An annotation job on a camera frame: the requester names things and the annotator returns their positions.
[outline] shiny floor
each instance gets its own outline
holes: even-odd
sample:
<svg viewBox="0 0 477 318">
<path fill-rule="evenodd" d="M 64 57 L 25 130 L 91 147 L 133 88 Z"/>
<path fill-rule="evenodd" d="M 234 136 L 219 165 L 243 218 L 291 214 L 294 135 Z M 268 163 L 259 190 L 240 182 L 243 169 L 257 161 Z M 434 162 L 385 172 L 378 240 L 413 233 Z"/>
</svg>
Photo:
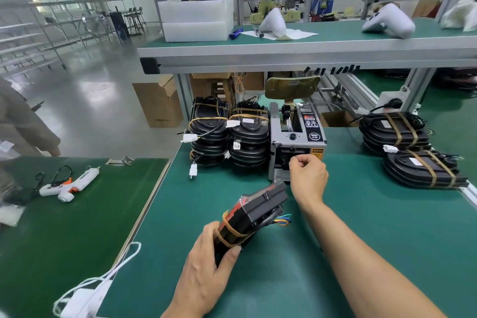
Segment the shiny floor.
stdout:
<svg viewBox="0 0 477 318">
<path fill-rule="evenodd" d="M 147 36 L 96 44 L 85 50 L 63 51 L 67 70 L 55 66 L 15 77 L 13 87 L 30 106 L 44 101 L 38 115 L 62 140 L 63 156 L 173 158 L 180 146 L 185 122 L 178 128 L 150 128 L 132 82 L 150 82 L 143 73 L 136 47 L 157 38 Z"/>
</svg>

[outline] power strip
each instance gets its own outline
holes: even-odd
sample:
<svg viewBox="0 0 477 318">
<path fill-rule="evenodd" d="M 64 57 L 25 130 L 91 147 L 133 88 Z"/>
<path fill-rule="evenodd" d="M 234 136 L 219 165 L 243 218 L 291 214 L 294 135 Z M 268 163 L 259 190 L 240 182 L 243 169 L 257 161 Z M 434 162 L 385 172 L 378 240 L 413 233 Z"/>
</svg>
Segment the power strip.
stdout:
<svg viewBox="0 0 477 318">
<path fill-rule="evenodd" d="M 95 318 L 112 282 L 108 280 L 96 293 L 94 289 L 78 289 L 64 307 L 60 318 Z"/>
</svg>

